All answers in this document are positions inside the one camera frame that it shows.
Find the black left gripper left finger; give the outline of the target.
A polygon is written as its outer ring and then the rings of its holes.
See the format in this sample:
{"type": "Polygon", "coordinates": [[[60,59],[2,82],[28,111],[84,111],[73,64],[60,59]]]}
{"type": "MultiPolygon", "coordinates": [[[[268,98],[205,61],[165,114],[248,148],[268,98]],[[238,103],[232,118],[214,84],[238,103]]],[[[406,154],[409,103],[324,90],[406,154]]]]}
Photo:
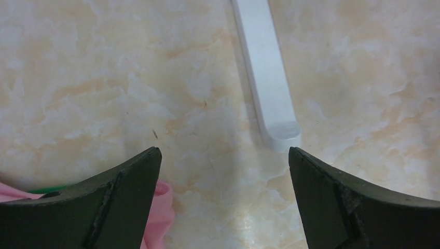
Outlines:
{"type": "Polygon", "coordinates": [[[140,248],[162,154],[128,161],[38,199],[1,204],[1,248],[140,248]]]}

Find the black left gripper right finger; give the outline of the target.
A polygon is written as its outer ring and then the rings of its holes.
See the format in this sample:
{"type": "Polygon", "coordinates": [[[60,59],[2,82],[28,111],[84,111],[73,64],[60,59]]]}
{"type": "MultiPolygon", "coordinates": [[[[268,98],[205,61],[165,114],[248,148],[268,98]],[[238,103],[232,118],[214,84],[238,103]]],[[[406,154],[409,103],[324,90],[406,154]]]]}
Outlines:
{"type": "Polygon", "coordinates": [[[439,202],[392,191],[292,147],[292,184],[309,248],[439,248],[439,202]]]}

